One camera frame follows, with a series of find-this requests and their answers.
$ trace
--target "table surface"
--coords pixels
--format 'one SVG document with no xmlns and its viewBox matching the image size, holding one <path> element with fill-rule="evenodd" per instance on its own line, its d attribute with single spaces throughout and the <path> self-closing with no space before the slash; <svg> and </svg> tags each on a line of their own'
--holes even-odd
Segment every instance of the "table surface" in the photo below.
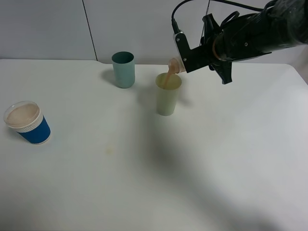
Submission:
<svg viewBox="0 0 308 231">
<path fill-rule="evenodd" d="M 155 77 L 130 89 L 97 61 L 0 60 L 0 114 L 31 100 L 52 137 L 32 145 L 0 121 L 0 229 L 306 231 L 308 86 L 286 64 L 234 64 L 222 85 L 183 73 L 175 113 Z"/>
</svg>

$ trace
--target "blue-green cup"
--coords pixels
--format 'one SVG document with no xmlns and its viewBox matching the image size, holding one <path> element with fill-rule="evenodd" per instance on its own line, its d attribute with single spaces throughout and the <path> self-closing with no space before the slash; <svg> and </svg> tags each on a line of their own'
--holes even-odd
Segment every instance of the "blue-green cup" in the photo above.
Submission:
<svg viewBox="0 0 308 231">
<path fill-rule="evenodd" d="M 135 60 L 132 53 L 121 51 L 112 56 L 115 81 L 120 88 L 130 88 L 135 83 Z"/>
</svg>

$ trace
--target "plastic cup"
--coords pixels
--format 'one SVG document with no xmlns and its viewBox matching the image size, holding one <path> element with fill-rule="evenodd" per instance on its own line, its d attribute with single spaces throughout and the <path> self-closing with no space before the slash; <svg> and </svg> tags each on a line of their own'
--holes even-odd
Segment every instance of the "plastic cup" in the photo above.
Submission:
<svg viewBox="0 0 308 231">
<path fill-rule="evenodd" d="M 127 51 L 115 53 L 112 56 L 116 84 L 120 88 L 130 88 L 135 83 L 134 55 Z"/>
<path fill-rule="evenodd" d="M 30 143 L 44 143 L 51 135 L 43 113 L 34 102 L 22 101 L 13 104 L 5 111 L 3 119 L 8 127 Z"/>
<path fill-rule="evenodd" d="M 156 77 L 157 86 L 156 111 L 162 116 L 172 115 L 177 104 L 182 80 L 178 75 L 172 74 L 164 89 L 167 73 Z"/>
</svg>

